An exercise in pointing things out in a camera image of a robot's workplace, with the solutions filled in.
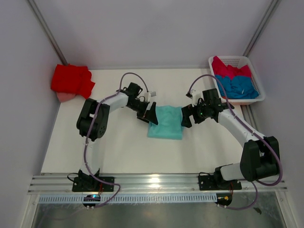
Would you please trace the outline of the aluminium mounting rail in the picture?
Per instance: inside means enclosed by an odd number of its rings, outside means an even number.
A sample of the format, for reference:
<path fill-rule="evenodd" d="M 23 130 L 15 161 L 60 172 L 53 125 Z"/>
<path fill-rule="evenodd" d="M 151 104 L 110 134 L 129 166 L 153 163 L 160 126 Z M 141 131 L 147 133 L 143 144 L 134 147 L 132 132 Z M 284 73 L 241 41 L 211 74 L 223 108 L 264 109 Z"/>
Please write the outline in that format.
<path fill-rule="evenodd" d="M 120 184 L 120 193 L 200 192 L 198 174 L 106 174 Z M 72 192 L 72 181 L 66 173 L 33 176 L 28 194 L 64 194 Z"/>

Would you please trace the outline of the magenta t shirt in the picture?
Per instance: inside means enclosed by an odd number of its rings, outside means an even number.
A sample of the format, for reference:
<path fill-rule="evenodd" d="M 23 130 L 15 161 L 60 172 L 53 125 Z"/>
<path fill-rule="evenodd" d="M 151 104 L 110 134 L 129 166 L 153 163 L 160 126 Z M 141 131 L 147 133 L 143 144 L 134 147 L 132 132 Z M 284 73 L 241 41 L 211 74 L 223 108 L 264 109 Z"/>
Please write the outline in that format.
<path fill-rule="evenodd" d="M 225 65 L 218 56 L 215 56 L 211 66 L 214 74 L 219 75 L 222 78 L 226 76 L 231 80 L 236 76 L 245 76 L 251 78 L 251 71 L 248 65 L 241 68 L 233 67 L 232 65 Z"/>

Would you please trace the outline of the teal t shirt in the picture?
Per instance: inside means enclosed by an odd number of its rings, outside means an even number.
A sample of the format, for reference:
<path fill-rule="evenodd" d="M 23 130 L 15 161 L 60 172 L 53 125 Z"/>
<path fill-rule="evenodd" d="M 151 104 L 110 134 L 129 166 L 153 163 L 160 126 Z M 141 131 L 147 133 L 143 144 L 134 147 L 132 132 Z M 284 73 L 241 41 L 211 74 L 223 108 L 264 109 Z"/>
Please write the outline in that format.
<path fill-rule="evenodd" d="M 183 127 L 181 107 L 157 106 L 158 124 L 149 123 L 147 137 L 157 139 L 182 140 Z"/>

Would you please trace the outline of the red folded t shirt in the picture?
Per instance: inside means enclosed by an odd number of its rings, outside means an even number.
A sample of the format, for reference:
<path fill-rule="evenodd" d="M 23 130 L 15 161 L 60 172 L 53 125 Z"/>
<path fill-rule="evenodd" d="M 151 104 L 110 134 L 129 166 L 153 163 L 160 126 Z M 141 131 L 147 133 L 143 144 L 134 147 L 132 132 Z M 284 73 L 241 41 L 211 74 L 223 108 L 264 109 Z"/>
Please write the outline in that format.
<path fill-rule="evenodd" d="M 57 65 L 50 88 L 57 93 L 80 95 L 84 99 L 91 96 L 95 82 L 87 66 Z"/>

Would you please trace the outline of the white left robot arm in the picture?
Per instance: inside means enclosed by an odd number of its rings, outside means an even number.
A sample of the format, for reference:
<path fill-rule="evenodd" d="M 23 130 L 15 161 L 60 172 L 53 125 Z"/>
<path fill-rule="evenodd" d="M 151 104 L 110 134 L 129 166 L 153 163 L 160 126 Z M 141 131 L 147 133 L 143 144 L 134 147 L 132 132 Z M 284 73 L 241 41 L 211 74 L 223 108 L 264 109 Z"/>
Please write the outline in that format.
<path fill-rule="evenodd" d="M 98 158 L 100 148 L 98 140 L 107 129 L 109 115 L 119 109 L 128 107 L 136 112 L 137 119 L 146 123 L 158 124 L 156 116 L 156 103 L 150 99 L 156 96 L 155 91 L 148 91 L 140 99 L 143 89 L 136 83 L 119 89 L 114 95 L 103 100 L 87 99 L 82 107 L 76 128 L 84 139 L 83 164 L 73 180 L 74 192 L 97 191 L 99 182 L 100 164 Z"/>

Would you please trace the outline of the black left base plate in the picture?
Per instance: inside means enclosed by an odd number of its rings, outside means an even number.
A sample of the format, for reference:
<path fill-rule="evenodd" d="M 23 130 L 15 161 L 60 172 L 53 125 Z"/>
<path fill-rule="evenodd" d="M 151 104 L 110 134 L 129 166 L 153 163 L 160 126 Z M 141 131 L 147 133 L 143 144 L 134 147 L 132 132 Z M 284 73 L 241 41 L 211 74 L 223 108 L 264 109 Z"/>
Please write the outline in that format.
<path fill-rule="evenodd" d="M 114 186 L 101 183 L 91 176 L 87 177 L 75 177 L 72 187 L 73 192 L 113 192 Z"/>

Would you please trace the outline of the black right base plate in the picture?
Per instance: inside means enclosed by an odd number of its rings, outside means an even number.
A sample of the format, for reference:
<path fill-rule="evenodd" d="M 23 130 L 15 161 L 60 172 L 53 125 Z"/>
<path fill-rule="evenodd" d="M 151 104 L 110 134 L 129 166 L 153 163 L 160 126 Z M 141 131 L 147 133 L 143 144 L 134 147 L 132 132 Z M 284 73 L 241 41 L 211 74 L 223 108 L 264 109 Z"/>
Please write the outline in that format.
<path fill-rule="evenodd" d="M 237 180 L 226 181 L 202 172 L 198 174 L 198 184 L 199 190 L 242 190 Z"/>

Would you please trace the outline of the pink folded t shirt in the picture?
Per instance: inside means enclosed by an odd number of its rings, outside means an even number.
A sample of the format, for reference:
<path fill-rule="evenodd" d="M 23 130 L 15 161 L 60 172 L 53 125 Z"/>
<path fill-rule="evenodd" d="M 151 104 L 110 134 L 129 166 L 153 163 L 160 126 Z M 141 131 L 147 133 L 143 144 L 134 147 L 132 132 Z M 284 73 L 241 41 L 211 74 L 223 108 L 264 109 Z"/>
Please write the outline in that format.
<path fill-rule="evenodd" d="M 63 103 L 63 102 L 67 102 L 69 100 L 72 100 L 76 97 L 76 94 L 71 94 L 71 93 L 60 93 L 57 92 L 57 98 L 59 100 L 59 102 Z"/>

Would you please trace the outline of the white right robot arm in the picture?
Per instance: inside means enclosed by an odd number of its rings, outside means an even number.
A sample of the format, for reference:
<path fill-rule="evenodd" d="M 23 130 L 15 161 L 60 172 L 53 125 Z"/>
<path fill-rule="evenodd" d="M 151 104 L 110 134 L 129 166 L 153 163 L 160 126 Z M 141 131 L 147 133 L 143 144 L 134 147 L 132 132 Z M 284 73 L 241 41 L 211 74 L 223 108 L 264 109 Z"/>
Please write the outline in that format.
<path fill-rule="evenodd" d="M 202 92 L 191 90 L 186 96 L 191 99 L 191 104 L 181 109 L 183 127 L 192 127 L 191 117 L 195 124 L 200 124 L 208 118 L 213 119 L 224 126 L 243 148 L 240 163 L 215 169 L 215 187 L 223 189 L 230 181 L 237 180 L 260 182 L 263 178 L 276 175 L 278 179 L 271 185 L 275 186 L 281 181 L 283 169 L 279 158 L 279 143 L 275 137 L 266 137 L 256 131 L 233 111 L 229 102 L 221 101 L 216 89 Z"/>

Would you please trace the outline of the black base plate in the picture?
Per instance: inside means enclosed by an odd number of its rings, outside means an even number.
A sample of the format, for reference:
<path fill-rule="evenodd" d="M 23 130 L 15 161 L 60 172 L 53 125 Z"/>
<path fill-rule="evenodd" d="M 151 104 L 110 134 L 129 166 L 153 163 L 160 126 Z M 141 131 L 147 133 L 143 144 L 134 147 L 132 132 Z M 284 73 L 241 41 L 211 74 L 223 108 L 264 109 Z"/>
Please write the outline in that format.
<path fill-rule="evenodd" d="M 202 172 L 198 174 L 198 184 L 199 190 L 242 190 L 237 180 L 226 181 Z"/>
<path fill-rule="evenodd" d="M 101 183 L 91 176 L 87 177 L 75 177 L 72 187 L 73 192 L 113 192 L 114 186 Z"/>

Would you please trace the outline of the blue t shirt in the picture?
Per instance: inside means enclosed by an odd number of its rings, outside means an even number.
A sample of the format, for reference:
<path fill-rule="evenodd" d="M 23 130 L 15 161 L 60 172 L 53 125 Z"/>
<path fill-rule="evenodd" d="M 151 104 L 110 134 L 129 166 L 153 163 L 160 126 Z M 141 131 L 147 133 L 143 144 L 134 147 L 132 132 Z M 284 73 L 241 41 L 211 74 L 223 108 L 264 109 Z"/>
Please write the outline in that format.
<path fill-rule="evenodd" d="M 249 77 L 236 76 L 232 80 L 227 76 L 222 78 L 215 75 L 215 77 L 223 85 L 228 99 L 255 99 L 259 96 Z"/>

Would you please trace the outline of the white plastic basket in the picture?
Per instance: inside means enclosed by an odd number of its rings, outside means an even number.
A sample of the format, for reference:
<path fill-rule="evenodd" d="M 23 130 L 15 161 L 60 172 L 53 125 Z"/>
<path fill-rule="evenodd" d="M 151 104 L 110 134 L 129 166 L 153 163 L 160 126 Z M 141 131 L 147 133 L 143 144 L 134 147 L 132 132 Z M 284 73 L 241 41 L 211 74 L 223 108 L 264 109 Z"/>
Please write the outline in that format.
<path fill-rule="evenodd" d="M 249 60 L 244 56 L 213 56 L 209 67 L 220 98 L 235 105 L 261 102 L 266 93 Z"/>

